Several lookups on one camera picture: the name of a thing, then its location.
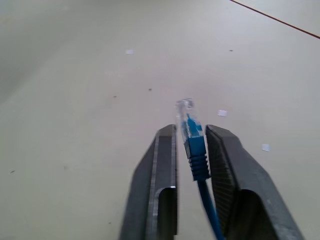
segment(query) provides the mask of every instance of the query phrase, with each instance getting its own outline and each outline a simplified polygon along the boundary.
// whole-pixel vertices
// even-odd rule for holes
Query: red line
[[[236,4],[239,4],[239,5],[247,8],[247,9],[250,9],[250,10],[252,10],[252,11],[255,11],[256,13],[261,14],[261,15],[263,15],[263,16],[266,16],[266,17],[268,17],[268,18],[270,18],[270,19],[276,20],[276,21],[278,21],[279,23],[282,23],[282,24],[284,24],[284,25],[287,25],[287,26],[289,26],[289,27],[291,27],[291,28],[294,28],[294,29],[296,29],[296,30],[298,30],[298,31],[301,31],[301,32],[303,32],[303,33],[305,33],[305,34],[308,34],[308,35],[310,35],[310,36],[312,36],[312,37],[315,37],[315,38],[317,38],[317,39],[320,39],[320,36],[318,36],[318,35],[315,35],[315,34],[313,34],[313,33],[311,33],[311,32],[305,31],[305,30],[303,30],[303,29],[301,29],[301,28],[299,28],[299,27],[293,26],[293,25],[291,25],[291,24],[289,24],[289,23],[286,23],[285,21],[281,21],[281,20],[279,20],[279,19],[277,19],[277,18],[275,18],[275,17],[273,17],[273,16],[267,15],[267,14],[265,14],[265,13],[263,13],[263,12],[261,12],[261,11],[258,11],[258,10],[256,10],[256,9],[252,8],[252,7],[249,7],[249,6],[247,6],[247,5],[244,5],[243,3],[240,3],[240,2],[238,2],[238,1],[236,1],[236,0],[230,0],[230,1],[231,1],[231,2],[234,2],[234,3],[236,3]]]

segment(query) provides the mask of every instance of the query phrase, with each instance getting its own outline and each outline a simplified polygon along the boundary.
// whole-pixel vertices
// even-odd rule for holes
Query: white paper scrap
[[[227,116],[227,111],[219,110],[219,111],[218,111],[218,116],[226,117],[226,116]]]
[[[266,152],[270,152],[270,145],[269,144],[262,144],[262,150]]]
[[[132,49],[125,50],[125,54],[134,54],[134,51]]]

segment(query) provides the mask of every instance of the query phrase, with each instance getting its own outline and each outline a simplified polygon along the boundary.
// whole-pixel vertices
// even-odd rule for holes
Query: floor
[[[0,9],[0,240],[116,240],[132,172],[186,97],[202,124],[239,136],[320,240],[318,39],[228,0]],[[176,239],[213,239],[178,141]]]

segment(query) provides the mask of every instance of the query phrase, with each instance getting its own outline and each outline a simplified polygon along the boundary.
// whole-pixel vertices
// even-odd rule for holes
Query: white floor
[[[132,172],[185,97],[320,239],[318,39],[227,0],[0,7],[0,240],[116,240]],[[213,239],[178,136],[176,239]]]

